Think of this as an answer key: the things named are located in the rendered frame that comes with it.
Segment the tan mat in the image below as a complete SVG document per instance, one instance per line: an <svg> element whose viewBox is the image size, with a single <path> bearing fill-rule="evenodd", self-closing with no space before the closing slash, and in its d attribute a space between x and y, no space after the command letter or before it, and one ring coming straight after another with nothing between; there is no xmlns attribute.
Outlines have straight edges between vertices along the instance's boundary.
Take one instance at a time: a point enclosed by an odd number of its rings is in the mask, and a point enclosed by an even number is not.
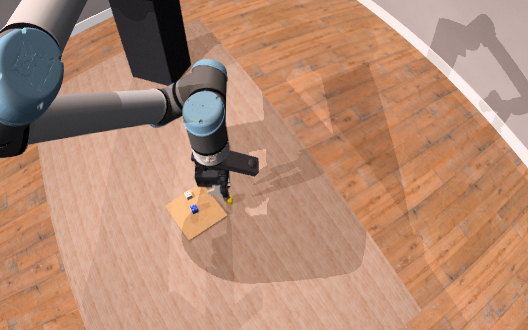
<svg viewBox="0 0 528 330"><path fill-rule="evenodd" d="M207 194L206 188L196 185L190 189L190 192L193 196L192 199L187 200L183 194L166 205L188 240L192 240L228 216L213 196ZM196 214L193 214L190 208L194 204L199 210Z"/></svg>

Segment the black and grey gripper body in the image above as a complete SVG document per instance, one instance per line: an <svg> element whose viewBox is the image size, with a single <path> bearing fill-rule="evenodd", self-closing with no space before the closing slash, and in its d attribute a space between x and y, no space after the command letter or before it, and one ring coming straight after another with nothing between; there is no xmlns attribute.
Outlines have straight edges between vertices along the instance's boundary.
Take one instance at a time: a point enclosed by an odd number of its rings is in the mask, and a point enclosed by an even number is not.
<svg viewBox="0 0 528 330"><path fill-rule="evenodd" d="M191 155L191 161L195 162L195 181L197 187L212 187L212 185L221 185L222 181L225 181L225 184L228 185L228 175L229 171L216 168L215 166L220 165L221 163L213 166L204 166L199 162L196 162L193 152ZM200 170L199 170L200 166ZM204 181L204 180L213 180L213 181Z"/></svg>

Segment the white die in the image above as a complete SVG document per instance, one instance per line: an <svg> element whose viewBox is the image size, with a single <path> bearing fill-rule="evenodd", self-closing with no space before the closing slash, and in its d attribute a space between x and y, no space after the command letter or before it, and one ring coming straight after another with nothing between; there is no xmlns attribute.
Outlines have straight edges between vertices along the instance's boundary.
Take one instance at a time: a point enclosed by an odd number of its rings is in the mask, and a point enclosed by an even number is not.
<svg viewBox="0 0 528 330"><path fill-rule="evenodd" d="M187 199L187 200L190 200L190 199L192 199L192 198L193 198L193 196L192 196L192 194L191 194L190 190L188 190L188 191L184 192L184 194L185 194L185 196L186 196L186 199Z"/></svg>

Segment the blue die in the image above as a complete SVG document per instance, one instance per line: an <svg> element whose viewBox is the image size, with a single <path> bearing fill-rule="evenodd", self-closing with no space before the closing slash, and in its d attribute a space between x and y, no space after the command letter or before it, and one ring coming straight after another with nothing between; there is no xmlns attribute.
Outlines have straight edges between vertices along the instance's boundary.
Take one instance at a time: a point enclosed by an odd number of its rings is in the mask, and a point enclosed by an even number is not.
<svg viewBox="0 0 528 330"><path fill-rule="evenodd" d="M196 213L198 213L198 212L199 212L199 210L198 210L198 208L197 208L197 205L196 205L196 204L194 204L194 205L190 206L190 208L191 208L191 210L192 210L192 213L193 213L193 214L196 214Z"/></svg>

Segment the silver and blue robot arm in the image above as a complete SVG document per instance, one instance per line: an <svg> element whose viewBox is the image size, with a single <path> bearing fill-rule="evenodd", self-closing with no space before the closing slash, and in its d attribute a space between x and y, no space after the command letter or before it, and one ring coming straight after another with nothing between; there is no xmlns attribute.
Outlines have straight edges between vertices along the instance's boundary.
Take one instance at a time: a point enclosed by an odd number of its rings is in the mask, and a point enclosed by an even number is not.
<svg viewBox="0 0 528 330"><path fill-rule="evenodd" d="M22 0L0 31L0 158L21 155L30 144L147 124L159 128L182 117L197 162L222 162L215 167L256 176L259 159L230 150L228 77L219 61L200 60L192 73L162 89L57 95L60 58L87 1Z"/></svg>

